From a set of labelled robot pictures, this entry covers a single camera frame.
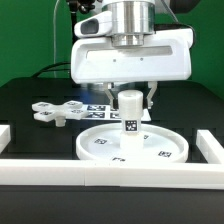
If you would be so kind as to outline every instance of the green wall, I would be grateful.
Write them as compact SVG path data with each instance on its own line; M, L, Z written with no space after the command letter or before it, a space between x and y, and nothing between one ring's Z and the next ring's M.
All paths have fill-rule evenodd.
M0 0L0 85L14 77L31 76L54 62L55 3L56 0ZM223 0L201 0L191 13L178 18L197 32L198 41L191 50L191 80L204 84L224 99L223 9ZM157 21L161 18L171 21L168 15L157 16ZM61 0L57 14L57 61L70 60L70 51L69 9L66 1Z
M31 76L54 63L53 12L56 0L0 0L0 85ZM70 60L69 9L61 0L57 13L57 61Z

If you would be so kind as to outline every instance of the black surface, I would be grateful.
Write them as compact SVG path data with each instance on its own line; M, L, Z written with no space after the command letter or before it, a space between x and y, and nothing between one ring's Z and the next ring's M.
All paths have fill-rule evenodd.
M75 138L107 121L54 122L33 119L31 104L108 104L102 92L65 79L15 79L0 88L0 124L12 141L1 158L75 159ZM192 82L161 82L153 98L152 124L172 129L190 145L188 162L205 162L195 146L196 130L209 129L224 143L224 102ZM0 186L0 223L223 223L224 192L213 190Z
M201 0L171 0L170 8L174 13L188 13L194 9Z

